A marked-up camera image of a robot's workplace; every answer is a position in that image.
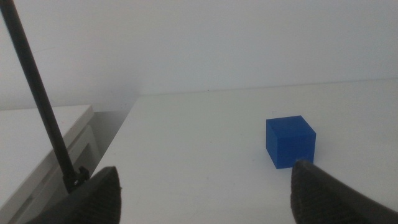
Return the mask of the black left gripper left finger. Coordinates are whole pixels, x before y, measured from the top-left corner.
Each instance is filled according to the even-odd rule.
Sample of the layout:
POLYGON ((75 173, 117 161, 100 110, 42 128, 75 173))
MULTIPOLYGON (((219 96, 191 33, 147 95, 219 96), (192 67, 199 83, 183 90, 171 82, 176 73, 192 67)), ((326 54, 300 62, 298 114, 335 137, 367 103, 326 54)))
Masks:
POLYGON ((118 172, 115 167, 105 167, 28 224, 118 224, 120 219, 118 172))

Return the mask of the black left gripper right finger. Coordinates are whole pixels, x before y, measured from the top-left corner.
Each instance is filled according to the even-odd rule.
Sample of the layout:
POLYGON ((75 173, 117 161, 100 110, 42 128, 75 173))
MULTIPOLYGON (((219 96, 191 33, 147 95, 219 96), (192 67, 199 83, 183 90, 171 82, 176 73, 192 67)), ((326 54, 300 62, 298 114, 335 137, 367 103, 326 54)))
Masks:
POLYGON ((391 223, 397 212, 340 182, 309 161, 292 168, 290 207, 296 223, 391 223))

